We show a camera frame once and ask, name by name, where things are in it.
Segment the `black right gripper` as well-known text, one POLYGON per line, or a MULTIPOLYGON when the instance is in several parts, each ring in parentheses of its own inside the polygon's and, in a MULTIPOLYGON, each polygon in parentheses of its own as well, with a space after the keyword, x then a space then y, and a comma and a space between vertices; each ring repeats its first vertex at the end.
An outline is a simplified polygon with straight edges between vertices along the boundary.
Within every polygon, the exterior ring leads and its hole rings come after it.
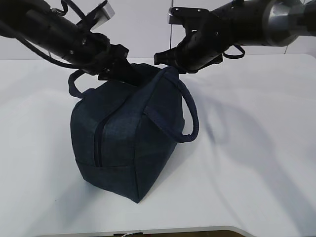
POLYGON ((176 46, 154 55, 154 65, 178 67, 187 73, 196 73, 224 51, 224 43, 215 32, 198 30, 176 46))

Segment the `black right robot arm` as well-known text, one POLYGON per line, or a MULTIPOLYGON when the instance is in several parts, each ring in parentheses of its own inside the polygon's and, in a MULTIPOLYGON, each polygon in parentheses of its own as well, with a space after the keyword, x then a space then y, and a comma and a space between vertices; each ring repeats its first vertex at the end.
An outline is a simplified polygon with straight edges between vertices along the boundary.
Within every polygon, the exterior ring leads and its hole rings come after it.
POLYGON ((285 47, 299 36, 316 35, 316 2, 233 0, 213 11, 172 7, 169 24, 186 35, 174 48, 154 55, 154 64, 195 74, 224 58, 239 59, 245 46, 285 47))

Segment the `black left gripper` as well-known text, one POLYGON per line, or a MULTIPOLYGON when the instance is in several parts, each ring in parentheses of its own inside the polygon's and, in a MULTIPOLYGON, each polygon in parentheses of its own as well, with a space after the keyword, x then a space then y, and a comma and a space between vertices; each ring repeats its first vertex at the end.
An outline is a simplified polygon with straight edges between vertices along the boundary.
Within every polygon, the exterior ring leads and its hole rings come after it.
POLYGON ((143 76, 128 62, 129 49, 121 44, 111 44, 110 40, 101 33, 93 33, 90 44, 96 47, 85 73, 97 75, 100 80, 116 80, 133 86, 144 83, 143 76))

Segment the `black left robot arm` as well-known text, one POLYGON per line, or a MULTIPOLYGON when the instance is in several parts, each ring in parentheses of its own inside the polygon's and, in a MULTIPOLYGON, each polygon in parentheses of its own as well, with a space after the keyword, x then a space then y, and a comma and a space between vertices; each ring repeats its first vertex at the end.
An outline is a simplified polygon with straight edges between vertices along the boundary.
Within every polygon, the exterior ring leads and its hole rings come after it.
POLYGON ((16 39, 46 61, 74 69, 81 76, 99 80, 117 80, 139 86, 143 77, 128 62, 129 50, 111 44, 92 29, 110 20, 114 11, 103 1, 84 14, 72 1, 61 1, 62 9, 52 8, 44 0, 2 0, 0 35, 16 39))

